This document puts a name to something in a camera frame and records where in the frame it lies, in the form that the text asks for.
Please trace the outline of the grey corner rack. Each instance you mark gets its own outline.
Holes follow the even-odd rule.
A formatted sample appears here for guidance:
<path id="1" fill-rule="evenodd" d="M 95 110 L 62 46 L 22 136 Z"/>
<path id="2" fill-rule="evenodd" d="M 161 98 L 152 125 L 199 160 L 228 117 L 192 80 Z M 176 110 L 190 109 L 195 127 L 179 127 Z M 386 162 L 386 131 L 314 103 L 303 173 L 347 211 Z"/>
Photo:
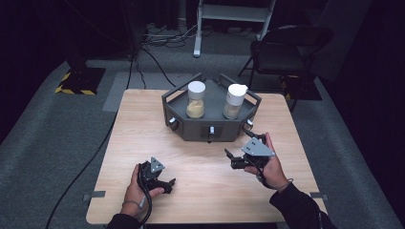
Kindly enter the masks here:
<path id="1" fill-rule="evenodd" d="M 199 80 L 206 86 L 204 115 L 190 118 L 186 114 L 188 104 L 187 85 Z M 230 77 L 220 74 L 218 78 L 206 79 L 201 73 L 164 94 L 162 99 L 165 125 L 183 140 L 206 142 L 229 142 L 237 139 L 244 130 L 252 128 L 252 121 L 262 98 L 247 91 L 238 117 L 228 119 L 223 115 L 227 88 L 234 83 Z"/>

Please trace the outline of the person's left hand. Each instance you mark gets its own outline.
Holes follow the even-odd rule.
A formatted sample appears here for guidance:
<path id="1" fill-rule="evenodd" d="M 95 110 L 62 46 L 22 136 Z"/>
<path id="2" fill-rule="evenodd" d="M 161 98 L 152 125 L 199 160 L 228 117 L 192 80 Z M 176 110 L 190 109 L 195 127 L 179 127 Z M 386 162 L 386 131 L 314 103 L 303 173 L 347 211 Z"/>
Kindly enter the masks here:
<path id="1" fill-rule="evenodd" d="M 138 209 L 138 207 L 135 204 L 125 204 L 123 208 L 121 206 L 120 210 L 121 214 L 133 215 L 135 217 L 138 217 L 146 209 L 146 207 L 141 204 L 143 198 L 145 197 L 145 194 L 139 188 L 138 174 L 139 174 L 139 165 L 137 164 L 133 171 L 130 184 L 126 189 L 124 200 L 136 201 L 137 203 L 140 204 L 141 209 Z"/>

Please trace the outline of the yellow powder jar grey lid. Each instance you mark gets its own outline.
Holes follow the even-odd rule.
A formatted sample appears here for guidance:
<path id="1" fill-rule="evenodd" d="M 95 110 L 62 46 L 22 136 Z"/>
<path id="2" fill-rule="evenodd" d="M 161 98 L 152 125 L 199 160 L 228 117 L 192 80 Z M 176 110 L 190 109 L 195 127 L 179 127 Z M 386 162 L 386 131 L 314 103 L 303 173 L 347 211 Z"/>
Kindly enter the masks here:
<path id="1" fill-rule="evenodd" d="M 190 118 L 201 118 L 204 114 L 205 85 L 201 81 L 192 81 L 187 85 L 188 104 L 186 114 Z"/>

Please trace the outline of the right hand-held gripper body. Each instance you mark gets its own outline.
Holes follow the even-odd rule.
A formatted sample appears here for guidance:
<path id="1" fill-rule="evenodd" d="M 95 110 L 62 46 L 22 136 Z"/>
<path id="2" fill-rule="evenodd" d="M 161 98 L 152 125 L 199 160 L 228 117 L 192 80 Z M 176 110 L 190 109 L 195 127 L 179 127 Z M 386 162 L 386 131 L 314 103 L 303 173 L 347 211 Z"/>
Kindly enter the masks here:
<path id="1" fill-rule="evenodd" d="M 251 139 L 242 148 L 245 154 L 237 157 L 235 160 L 244 160 L 248 163 L 247 166 L 264 168 L 268 162 L 268 158 L 275 156 L 275 152 L 270 150 L 266 145 L 266 135 L 256 135 L 248 130 L 245 130 L 245 133 Z"/>

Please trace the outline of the white metal stand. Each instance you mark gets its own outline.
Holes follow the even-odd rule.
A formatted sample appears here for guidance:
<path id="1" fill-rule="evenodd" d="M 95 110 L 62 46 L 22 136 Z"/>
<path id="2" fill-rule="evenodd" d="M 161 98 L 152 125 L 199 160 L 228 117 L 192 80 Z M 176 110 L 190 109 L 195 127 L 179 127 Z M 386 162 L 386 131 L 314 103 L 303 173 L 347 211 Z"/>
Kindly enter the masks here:
<path id="1" fill-rule="evenodd" d="M 276 1 L 277 0 L 269 0 L 269 5 L 265 8 L 251 8 L 205 4 L 203 0 L 200 0 L 197 9 L 197 32 L 193 56 L 198 58 L 202 53 L 202 28 L 204 19 L 262 23 L 263 27 L 256 35 L 258 40 L 262 40 L 268 31 Z"/>

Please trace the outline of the black folding chair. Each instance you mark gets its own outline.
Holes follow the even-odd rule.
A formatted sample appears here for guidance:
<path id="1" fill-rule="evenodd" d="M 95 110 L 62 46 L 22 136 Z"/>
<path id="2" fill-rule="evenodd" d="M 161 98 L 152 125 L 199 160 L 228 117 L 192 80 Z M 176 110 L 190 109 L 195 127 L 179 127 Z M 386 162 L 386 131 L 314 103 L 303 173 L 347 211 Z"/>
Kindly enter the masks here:
<path id="1" fill-rule="evenodd" d="M 316 55 L 334 37 L 332 29 L 309 25 L 286 25 L 270 30 L 262 40 L 250 43 L 250 57 L 238 73 L 250 70 L 248 88 L 252 89 L 255 73 L 313 77 L 310 71 Z M 298 99 L 294 99 L 293 111 Z"/>

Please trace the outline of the white powder jar spout lid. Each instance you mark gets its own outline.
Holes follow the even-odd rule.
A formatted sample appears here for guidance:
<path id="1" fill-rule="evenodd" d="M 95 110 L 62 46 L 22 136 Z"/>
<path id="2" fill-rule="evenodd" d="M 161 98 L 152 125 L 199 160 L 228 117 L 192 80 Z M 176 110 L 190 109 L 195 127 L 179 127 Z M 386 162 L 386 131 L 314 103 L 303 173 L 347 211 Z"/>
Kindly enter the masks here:
<path id="1" fill-rule="evenodd" d="M 223 114 L 228 119 L 238 117 L 239 111 L 245 100 L 247 86 L 242 84 L 231 84 L 227 89 Z"/>

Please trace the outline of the person's right hand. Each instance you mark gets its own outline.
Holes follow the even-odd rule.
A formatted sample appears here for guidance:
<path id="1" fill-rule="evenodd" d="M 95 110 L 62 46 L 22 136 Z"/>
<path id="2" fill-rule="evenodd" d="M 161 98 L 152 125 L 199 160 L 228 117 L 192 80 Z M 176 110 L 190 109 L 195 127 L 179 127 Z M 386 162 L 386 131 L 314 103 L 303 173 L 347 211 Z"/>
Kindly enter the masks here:
<path id="1" fill-rule="evenodd" d="M 255 175 L 265 187 L 276 190 L 279 193 L 283 192 L 290 185 L 290 181 L 286 178 L 277 156 L 270 156 L 263 169 L 247 166 L 244 168 L 244 171 Z"/>

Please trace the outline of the black yellow striped base plate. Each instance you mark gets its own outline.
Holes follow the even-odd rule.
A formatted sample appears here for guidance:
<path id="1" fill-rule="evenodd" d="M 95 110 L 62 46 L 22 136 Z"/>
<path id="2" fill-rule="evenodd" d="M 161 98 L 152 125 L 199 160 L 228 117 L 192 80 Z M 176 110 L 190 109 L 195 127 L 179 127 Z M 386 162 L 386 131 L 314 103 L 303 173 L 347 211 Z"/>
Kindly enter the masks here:
<path id="1" fill-rule="evenodd" d="M 55 89 L 55 93 L 96 95 L 98 85 L 105 74 L 103 68 L 87 68 L 86 70 L 69 70 Z"/>
<path id="2" fill-rule="evenodd" d="M 286 99 L 321 100 L 315 83 L 310 79 L 303 79 L 296 75 L 280 77 L 283 95 Z"/>

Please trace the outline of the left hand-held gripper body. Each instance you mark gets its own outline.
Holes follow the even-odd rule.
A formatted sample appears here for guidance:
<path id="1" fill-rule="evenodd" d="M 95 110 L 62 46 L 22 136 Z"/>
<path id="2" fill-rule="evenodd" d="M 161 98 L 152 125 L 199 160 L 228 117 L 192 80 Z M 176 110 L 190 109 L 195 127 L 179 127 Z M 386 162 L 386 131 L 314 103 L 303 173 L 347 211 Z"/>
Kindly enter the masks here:
<path id="1" fill-rule="evenodd" d="M 153 156 L 150 160 L 143 162 L 139 166 L 139 186 L 147 190 L 153 190 L 158 187 L 166 189 L 166 183 L 159 180 L 159 176 L 164 168 L 165 166 Z"/>

